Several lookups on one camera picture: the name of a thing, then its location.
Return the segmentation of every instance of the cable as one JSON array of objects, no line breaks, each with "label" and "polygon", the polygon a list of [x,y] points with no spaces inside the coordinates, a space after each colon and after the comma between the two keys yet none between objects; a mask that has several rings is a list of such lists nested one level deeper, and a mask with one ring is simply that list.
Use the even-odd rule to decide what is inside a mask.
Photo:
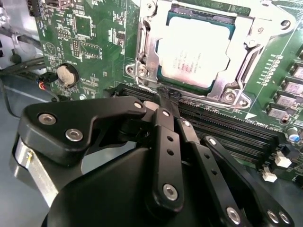
[{"label": "cable", "polygon": [[0,72],[2,72],[2,73],[4,73],[4,72],[5,73],[12,73],[12,72],[22,70],[22,69],[28,68],[30,66],[40,64],[40,63],[44,63],[44,58],[43,57],[31,59],[29,61],[25,61],[25,62],[22,62],[20,64],[9,66],[9,67],[1,70]]},{"label": "cable", "polygon": [[46,91],[48,94],[50,94],[51,96],[53,96],[57,102],[60,102],[60,98],[51,90],[47,89],[44,85],[44,82],[39,82],[39,88],[43,91]]},{"label": "cable", "polygon": [[[8,29],[5,29],[5,28],[0,27],[0,34],[5,35],[5,36],[8,36],[8,37],[12,37],[12,35],[15,34],[15,33],[14,33],[14,32],[11,32],[11,31],[8,30]],[[32,37],[29,37],[29,36],[27,36],[27,35],[20,35],[20,36],[17,37],[17,39],[18,39],[19,41],[21,41],[21,42],[31,44],[31,45],[33,45],[35,48],[37,48],[37,49],[39,49],[39,50],[42,49],[41,43],[40,43],[38,40],[36,40],[36,39],[34,39],[34,38],[32,38]]]},{"label": "cable", "polygon": [[10,104],[9,104],[9,98],[8,98],[8,94],[6,93],[6,89],[4,87],[4,84],[3,84],[3,81],[2,79],[0,78],[0,90],[3,94],[3,100],[4,100],[4,103],[5,103],[5,106],[6,106],[6,109],[8,110],[8,113],[15,119],[17,120],[20,120],[20,117],[18,117],[17,115],[15,115],[11,108],[10,108]]}]

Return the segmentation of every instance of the white connector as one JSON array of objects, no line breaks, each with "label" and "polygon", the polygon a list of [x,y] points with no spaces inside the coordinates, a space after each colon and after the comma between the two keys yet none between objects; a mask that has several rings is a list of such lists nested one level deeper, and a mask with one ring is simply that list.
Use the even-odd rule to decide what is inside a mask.
[{"label": "white connector", "polygon": [[278,179],[275,174],[270,172],[268,167],[264,167],[262,177],[263,177],[264,181],[268,181],[268,182],[272,182],[272,183],[275,182],[276,179]]},{"label": "white connector", "polygon": [[277,166],[288,168],[292,162],[286,158],[281,151],[278,151],[276,153],[275,163]]}]

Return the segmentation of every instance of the green circuit board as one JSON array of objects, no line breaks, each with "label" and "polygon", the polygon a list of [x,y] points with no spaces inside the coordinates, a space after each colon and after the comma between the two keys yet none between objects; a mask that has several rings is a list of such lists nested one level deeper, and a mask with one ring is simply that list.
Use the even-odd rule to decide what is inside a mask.
[{"label": "green circuit board", "polygon": [[[248,8],[211,0],[185,2],[243,15],[250,12]],[[303,0],[275,0],[273,3],[294,15],[297,23],[292,32],[272,38],[266,46],[244,90],[252,100],[251,106],[244,110],[201,107],[276,131],[285,132],[291,126],[303,131],[303,105],[298,105],[295,114],[283,124],[266,112],[285,77],[290,76],[291,66],[295,62],[303,63],[298,58],[298,52],[303,49]],[[69,89],[59,81],[52,83],[53,92],[71,100],[102,98],[104,89],[120,83],[135,84],[126,74],[125,66],[135,58],[139,0],[76,0],[72,6],[62,9],[39,4],[41,17],[36,18],[36,23],[47,70],[56,72],[58,66],[69,63],[80,74],[80,82]],[[292,179],[297,172],[285,174],[288,175],[285,178]]]}]

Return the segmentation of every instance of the metal screw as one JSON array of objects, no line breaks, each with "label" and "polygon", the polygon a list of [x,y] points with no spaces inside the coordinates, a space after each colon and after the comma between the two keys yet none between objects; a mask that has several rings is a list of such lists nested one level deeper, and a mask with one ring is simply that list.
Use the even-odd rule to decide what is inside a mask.
[{"label": "metal screw", "polygon": [[228,207],[226,209],[226,212],[228,217],[233,221],[233,223],[235,223],[236,225],[240,224],[241,222],[240,216],[234,208]]},{"label": "metal screw", "polygon": [[137,107],[137,108],[139,108],[139,109],[141,109],[141,108],[142,108],[142,106],[141,106],[141,104],[140,104],[140,103],[134,103],[134,106],[135,106],[135,107]]},{"label": "metal screw", "polygon": [[282,30],[286,30],[290,27],[290,21],[289,20],[284,20],[281,22]]},{"label": "metal screw", "polygon": [[163,186],[163,193],[166,196],[166,198],[168,198],[171,201],[175,201],[178,198],[177,190],[175,189],[174,186],[168,183]]},{"label": "metal screw", "polygon": [[213,139],[209,139],[209,142],[210,142],[211,144],[213,144],[214,146],[217,144],[216,141],[214,141]]},{"label": "metal screw", "polygon": [[290,224],[289,219],[287,218],[287,216],[286,216],[282,211],[279,212],[279,215],[280,215],[280,217],[282,218],[282,220],[283,220],[286,224]]},{"label": "metal screw", "polygon": [[258,33],[259,33],[259,34],[261,34],[263,31],[264,31],[264,28],[262,28],[262,27],[259,27],[259,28],[258,28]]},{"label": "metal screw", "polygon": [[279,223],[278,217],[271,210],[268,210],[267,214],[274,223],[276,223],[276,224]]},{"label": "metal screw", "polygon": [[65,136],[72,142],[79,142],[83,139],[83,134],[78,129],[68,129]]},{"label": "metal screw", "polygon": [[134,69],[133,69],[132,67],[128,67],[128,68],[127,68],[127,72],[128,72],[128,73],[133,73],[133,72],[134,72]]},{"label": "metal screw", "polygon": [[241,101],[240,101],[240,105],[243,106],[243,107],[244,107],[244,106],[247,106],[247,105],[248,105],[248,102],[247,102],[246,100],[241,100]]},{"label": "metal screw", "polygon": [[51,114],[49,114],[49,113],[41,114],[38,117],[38,120],[39,120],[40,123],[45,124],[45,125],[52,125],[52,124],[55,124],[57,122],[56,118],[54,116],[52,116]]},{"label": "metal screw", "polygon": [[146,68],[144,68],[143,66],[141,66],[141,67],[139,68],[138,72],[139,72],[139,75],[140,75],[141,77],[143,77],[143,76],[145,76],[145,75],[147,74],[147,70],[146,70]]},{"label": "metal screw", "polygon": [[163,113],[165,116],[169,117],[169,112],[163,110],[162,113]]},{"label": "metal screw", "polygon": [[183,121],[183,123],[187,126],[190,127],[190,123],[188,121]]},{"label": "metal screw", "polygon": [[232,102],[236,99],[236,94],[233,91],[226,91],[223,97],[226,101]]}]

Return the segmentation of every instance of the cpu socket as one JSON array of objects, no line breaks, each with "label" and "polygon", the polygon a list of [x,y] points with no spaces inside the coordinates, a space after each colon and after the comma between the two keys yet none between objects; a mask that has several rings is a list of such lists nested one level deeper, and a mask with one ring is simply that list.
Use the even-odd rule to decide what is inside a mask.
[{"label": "cpu socket", "polygon": [[135,62],[125,71],[151,92],[164,86],[196,104],[248,108],[243,91],[265,46],[295,24],[271,1],[142,0]]}]

